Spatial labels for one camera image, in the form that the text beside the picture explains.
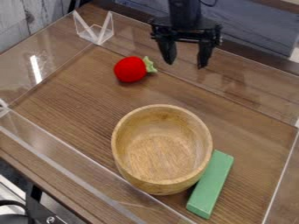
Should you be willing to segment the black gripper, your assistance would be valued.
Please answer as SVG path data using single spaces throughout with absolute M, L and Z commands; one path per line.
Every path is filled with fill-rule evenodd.
M 176 59 L 176 42 L 199 43 L 197 68 L 208 65 L 213 46 L 221 44 L 221 25 L 199 17 L 193 23 L 175 26 L 169 17 L 149 20 L 151 39 L 157 43 L 164 62 L 171 65 Z

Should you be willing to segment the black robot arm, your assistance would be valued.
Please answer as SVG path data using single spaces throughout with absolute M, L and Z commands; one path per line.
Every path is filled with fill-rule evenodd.
M 199 69 L 208 65 L 212 50 L 221 44 L 221 24 L 201 15 L 201 5 L 201 0 L 168 0 L 168 16 L 155 17 L 149 21 L 151 39 L 156 41 L 168 65 L 176 59 L 177 42 L 199 46 Z

